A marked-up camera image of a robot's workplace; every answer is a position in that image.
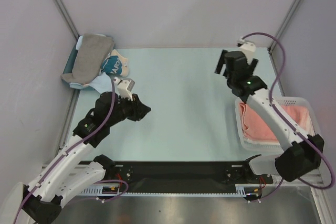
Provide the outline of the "pink towel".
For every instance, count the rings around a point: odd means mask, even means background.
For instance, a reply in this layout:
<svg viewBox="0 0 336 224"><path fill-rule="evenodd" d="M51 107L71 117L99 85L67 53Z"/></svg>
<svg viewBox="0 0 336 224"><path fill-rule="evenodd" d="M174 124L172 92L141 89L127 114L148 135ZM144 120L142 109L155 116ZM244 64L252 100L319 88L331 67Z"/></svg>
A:
<svg viewBox="0 0 336 224"><path fill-rule="evenodd" d="M294 139L293 132L315 135L309 110L298 105L277 105L280 117L272 107L257 105L255 111L249 105L238 102L240 129L245 138L254 144L280 145Z"/></svg>

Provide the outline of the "grey towel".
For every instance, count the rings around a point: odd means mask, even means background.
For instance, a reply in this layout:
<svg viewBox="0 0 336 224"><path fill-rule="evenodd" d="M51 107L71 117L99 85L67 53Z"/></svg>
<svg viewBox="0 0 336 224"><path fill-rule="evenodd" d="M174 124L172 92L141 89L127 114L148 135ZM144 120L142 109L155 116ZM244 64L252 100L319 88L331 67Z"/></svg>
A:
<svg viewBox="0 0 336 224"><path fill-rule="evenodd" d="M62 74L61 79L67 83L89 84L99 75L101 64L113 47L111 37L84 34L72 71Z"/></svg>

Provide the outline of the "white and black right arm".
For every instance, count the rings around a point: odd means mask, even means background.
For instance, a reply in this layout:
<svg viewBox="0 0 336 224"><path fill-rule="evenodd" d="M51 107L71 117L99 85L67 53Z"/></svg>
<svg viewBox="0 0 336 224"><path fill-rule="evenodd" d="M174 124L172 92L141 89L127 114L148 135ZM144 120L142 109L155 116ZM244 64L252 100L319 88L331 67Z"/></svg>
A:
<svg viewBox="0 0 336 224"><path fill-rule="evenodd" d="M215 69L227 79L232 94L262 118L283 150L279 156L252 158L241 170L242 178L254 183L261 174L271 174L292 182L320 167L324 140L301 128L270 95L267 85L253 74L257 63L257 59L248 63L241 51L223 50Z"/></svg>

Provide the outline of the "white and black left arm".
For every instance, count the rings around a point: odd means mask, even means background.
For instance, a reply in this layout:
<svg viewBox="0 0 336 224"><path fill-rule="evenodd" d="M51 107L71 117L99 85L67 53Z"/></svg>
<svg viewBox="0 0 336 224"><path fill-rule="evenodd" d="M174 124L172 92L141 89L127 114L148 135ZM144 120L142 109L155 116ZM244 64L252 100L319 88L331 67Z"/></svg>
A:
<svg viewBox="0 0 336 224"><path fill-rule="evenodd" d="M118 173L115 163L100 155L75 177L70 172L83 157L93 151L109 135L110 127L125 119L142 120L151 108L143 104L137 94L124 98L114 92L105 92L96 100L94 108L78 123L69 143L39 174L24 186L21 209L35 223L52 223L63 207L76 195L92 184L115 183L124 190L114 198L125 194L129 185L122 179L116 179Z"/></svg>

